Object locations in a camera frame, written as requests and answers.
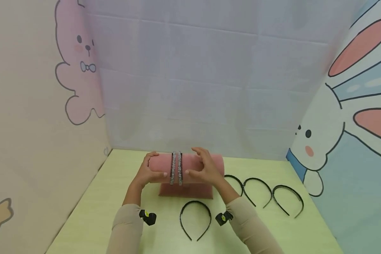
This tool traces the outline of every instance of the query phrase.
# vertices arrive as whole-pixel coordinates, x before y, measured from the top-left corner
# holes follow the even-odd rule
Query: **white cartoon rabbit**
[[[349,43],[330,67],[290,148],[306,168],[303,184],[312,196],[322,194],[319,170],[343,134],[381,157],[381,18],[376,18],[381,1],[366,12],[351,27]]]

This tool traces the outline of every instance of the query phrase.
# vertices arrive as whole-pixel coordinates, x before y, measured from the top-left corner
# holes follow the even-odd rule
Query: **person's right hand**
[[[210,185],[215,185],[220,179],[223,178],[223,176],[217,170],[209,151],[201,147],[192,147],[192,150],[200,156],[204,169],[202,171],[189,169],[186,170],[185,173],[193,179],[197,179]]]

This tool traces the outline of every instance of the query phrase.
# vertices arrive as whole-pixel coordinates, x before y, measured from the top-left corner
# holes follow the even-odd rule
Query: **white backdrop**
[[[284,160],[364,0],[86,0],[114,148]]]

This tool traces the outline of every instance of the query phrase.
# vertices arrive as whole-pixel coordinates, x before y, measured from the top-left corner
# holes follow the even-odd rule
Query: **beige sleeve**
[[[136,204],[122,206],[113,221],[106,254],[137,254],[143,234],[143,220]]]
[[[226,209],[233,215],[231,227],[251,254],[284,253],[247,199],[239,197],[228,203]]]

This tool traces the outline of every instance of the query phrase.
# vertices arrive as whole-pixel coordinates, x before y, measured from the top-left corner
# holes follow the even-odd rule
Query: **table surface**
[[[111,152],[47,254],[105,253],[113,218],[145,154],[116,149]],[[238,177],[242,182],[249,177],[257,177],[271,188],[279,184],[287,185],[301,195],[305,208],[294,219],[301,205],[292,193],[277,190],[277,200],[291,214],[287,216],[273,200],[262,208],[270,198],[263,184],[252,181],[246,186],[249,197],[257,204],[258,215],[285,253],[343,253],[289,162],[224,158],[224,163],[225,173]],[[237,191],[241,191],[235,180],[228,181]],[[216,190],[213,200],[199,200],[212,212],[212,224],[199,241],[196,239],[209,222],[204,208],[193,204],[182,215],[183,225],[193,239],[190,241],[180,227],[179,213],[183,205],[192,199],[159,197],[158,191],[158,184],[148,184],[143,190],[142,208],[155,212],[157,221],[153,226],[144,224],[140,253],[249,253],[230,224],[220,227],[215,221],[214,216],[225,211]]]

